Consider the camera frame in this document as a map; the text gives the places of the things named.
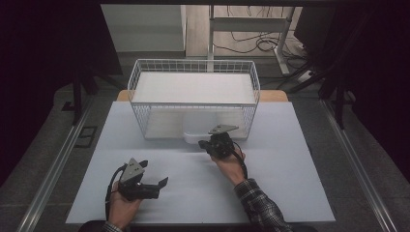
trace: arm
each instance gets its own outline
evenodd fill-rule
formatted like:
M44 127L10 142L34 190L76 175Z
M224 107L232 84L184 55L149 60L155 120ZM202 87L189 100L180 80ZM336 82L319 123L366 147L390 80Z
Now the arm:
M260 189L255 180L247 179L234 189L252 224L263 231L292 231L278 205Z
M211 157L228 180L235 186L234 190L244 206L252 224L257 225L263 231L287 232L292 227L283 219L283 215L277 206L258 186L253 179L245 180L244 172L238 160L231 155L226 159Z
M118 182L112 188L108 221L102 227L102 232L123 232L135 218L141 204L141 199L129 201L118 192Z

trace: dark curtain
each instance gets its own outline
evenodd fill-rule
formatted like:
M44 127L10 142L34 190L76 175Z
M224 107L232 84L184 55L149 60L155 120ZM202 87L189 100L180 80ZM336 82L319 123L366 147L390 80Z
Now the dark curtain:
M0 1L1 183L53 106L54 93L90 68L122 74L99 4Z
M410 11L383 2L349 56L353 110L410 181Z

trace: black wall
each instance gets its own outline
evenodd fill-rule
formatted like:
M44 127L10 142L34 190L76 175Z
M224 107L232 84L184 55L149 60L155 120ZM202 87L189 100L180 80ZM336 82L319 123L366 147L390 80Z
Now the black wall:
M90 67L122 73L98 4L3 0L0 32L1 185L44 123L57 89Z
M351 5L302 8L294 36L304 44L316 68L333 64L362 11L363 6Z
M349 56L353 110L410 182L410 5L383 2Z

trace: white panel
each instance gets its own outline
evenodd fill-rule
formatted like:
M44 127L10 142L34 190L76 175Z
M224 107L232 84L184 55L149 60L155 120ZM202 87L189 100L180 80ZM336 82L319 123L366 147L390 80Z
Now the white panel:
M143 72L132 102L256 104L248 73Z
M186 48L186 38L187 38L187 7L181 5L181 21L182 21L182 36L184 40L184 50Z
M184 51L181 10L178 5L102 4L117 52Z
M260 103L249 139L249 177L274 200L288 222L334 221L324 189L290 102ZM144 140L128 102L115 102L67 223L104 220L104 197L114 171L148 160L142 182L169 177L160 198L144 200L138 224L247 223L231 184L205 151L183 139Z

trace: patterned sleeve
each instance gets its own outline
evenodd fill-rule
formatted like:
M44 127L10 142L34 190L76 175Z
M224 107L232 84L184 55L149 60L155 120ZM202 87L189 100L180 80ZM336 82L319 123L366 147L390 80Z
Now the patterned sleeve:
M234 189L252 224L263 231L292 231L292 227L284 221L278 205L269 199L255 180L247 179Z
M105 222L105 225L102 227L102 232L123 232L117 226L111 224L109 221Z

